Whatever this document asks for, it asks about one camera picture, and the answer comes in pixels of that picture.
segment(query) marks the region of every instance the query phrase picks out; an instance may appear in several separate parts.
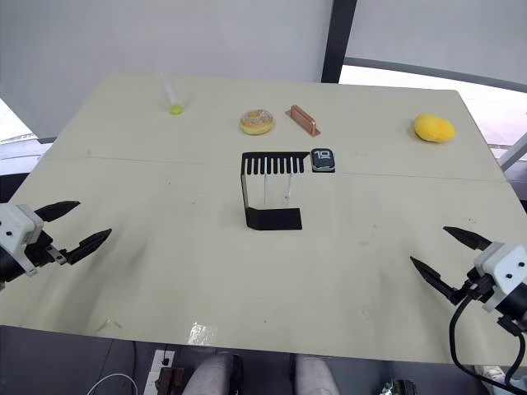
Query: sponge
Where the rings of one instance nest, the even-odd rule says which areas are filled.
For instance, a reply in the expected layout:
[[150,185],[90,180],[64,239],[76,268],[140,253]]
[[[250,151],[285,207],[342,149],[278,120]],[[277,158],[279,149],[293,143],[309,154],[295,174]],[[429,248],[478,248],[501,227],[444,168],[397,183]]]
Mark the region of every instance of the sponge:
[[448,142],[455,136],[454,125],[450,121],[430,114],[419,114],[413,128],[427,142]]

